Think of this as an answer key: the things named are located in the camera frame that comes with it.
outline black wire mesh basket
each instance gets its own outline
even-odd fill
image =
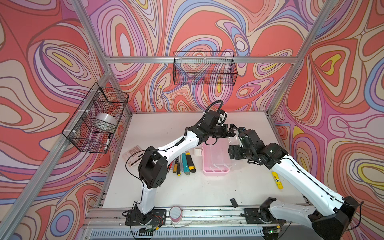
[[[128,98],[128,94],[116,88],[97,85],[95,95],[73,129],[66,130],[67,126],[65,126],[64,136],[80,152],[107,153],[124,108],[128,103]]]
[[[175,51],[173,83],[234,86],[237,78],[234,55],[233,51]]]

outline black eraser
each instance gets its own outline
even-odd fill
[[[234,209],[239,206],[234,198],[232,198],[230,201],[231,201],[232,206],[233,206]]]

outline colorful wall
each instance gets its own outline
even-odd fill
[[[173,56],[233,50],[236,56],[296,56],[322,0],[85,1],[109,56]],[[237,65],[229,86],[174,86],[172,64],[114,64],[132,111],[201,111],[222,99],[227,111],[264,111],[289,65]]]
[[[383,39],[383,1],[339,1],[273,114],[304,168],[365,202],[343,239],[384,239]]]
[[[0,1],[0,221],[102,74],[70,1]],[[126,121],[108,154],[68,147],[14,240],[73,239]]]

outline robotic arm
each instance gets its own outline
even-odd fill
[[[220,103],[218,110],[209,111],[216,103]],[[278,144],[264,145],[255,130],[230,124],[228,131],[228,125],[224,124],[227,114],[221,110],[222,103],[220,100],[212,103],[196,124],[185,129],[183,136],[157,149],[152,146],[146,149],[138,167],[144,185],[142,199],[134,208],[140,222],[146,224],[151,220],[156,188],[164,182],[167,167],[177,156],[209,137],[233,137],[238,131],[240,144],[229,146],[230,159],[248,159],[248,163],[265,165],[288,180],[313,204],[302,206],[268,198],[260,206],[260,218],[264,222],[285,219],[314,229],[326,240],[340,239],[352,221],[358,202],[350,196],[344,198],[322,184]]]

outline white table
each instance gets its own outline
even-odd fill
[[[126,161],[121,157],[123,153],[136,145],[146,149],[168,144],[183,135],[185,127],[194,125],[201,116],[202,113],[133,114],[103,208],[132,207],[133,201],[140,200],[142,184],[126,171]],[[264,112],[229,113],[225,123],[254,129],[266,145],[277,143]],[[197,172],[190,175],[182,172],[181,176],[177,176],[170,171],[157,188],[156,207],[228,206],[232,198],[236,199],[238,205],[258,205],[268,197],[293,204],[305,203],[302,194],[282,177],[280,180],[284,189],[278,189],[271,170],[265,166],[239,160],[227,175],[205,176],[202,158],[194,156],[193,149],[189,152]],[[129,168],[136,176],[139,175],[137,166]]]

